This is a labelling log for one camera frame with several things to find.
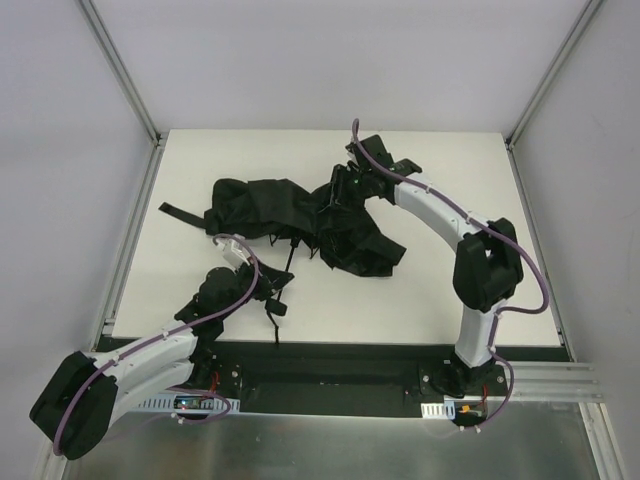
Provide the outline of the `black folding umbrella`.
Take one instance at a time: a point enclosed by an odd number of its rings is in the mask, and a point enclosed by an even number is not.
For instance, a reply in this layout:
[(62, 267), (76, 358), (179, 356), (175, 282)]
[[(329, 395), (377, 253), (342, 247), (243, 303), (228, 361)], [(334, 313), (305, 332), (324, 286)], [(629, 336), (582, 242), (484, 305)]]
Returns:
[(204, 231), (212, 239), (266, 237), (305, 244), (331, 269), (359, 277), (392, 275), (406, 249), (385, 236), (363, 205), (330, 205), (330, 181), (308, 191), (290, 179), (220, 179), (202, 216), (167, 202), (160, 211)]

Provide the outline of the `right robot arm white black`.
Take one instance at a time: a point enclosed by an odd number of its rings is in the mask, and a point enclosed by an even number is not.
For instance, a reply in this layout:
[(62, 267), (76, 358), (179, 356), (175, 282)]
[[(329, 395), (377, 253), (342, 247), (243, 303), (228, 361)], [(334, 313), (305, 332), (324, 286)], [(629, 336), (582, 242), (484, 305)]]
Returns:
[(455, 254), (452, 284), (463, 304), (459, 337), (450, 360), (430, 375), (436, 392), (461, 399), (479, 388), (495, 364), (498, 310), (523, 280), (514, 225), (505, 218), (475, 220), (442, 193), (409, 159), (394, 161), (379, 135), (352, 139), (350, 161), (332, 178), (331, 201), (378, 197), (414, 215)]

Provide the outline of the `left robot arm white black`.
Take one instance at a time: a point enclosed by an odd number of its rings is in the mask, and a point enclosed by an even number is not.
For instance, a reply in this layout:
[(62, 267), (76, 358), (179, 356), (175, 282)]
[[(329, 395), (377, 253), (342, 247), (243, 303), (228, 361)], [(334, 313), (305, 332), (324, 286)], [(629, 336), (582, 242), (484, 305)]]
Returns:
[(252, 300), (285, 312), (276, 297), (293, 278), (262, 263), (210, 270), (159, 332), (109, 352), (66, 356), (31, 408), (30, 420), (56, 455), (83, 457), (143, 400), (172, 387), (206, 388), (225, 319)]

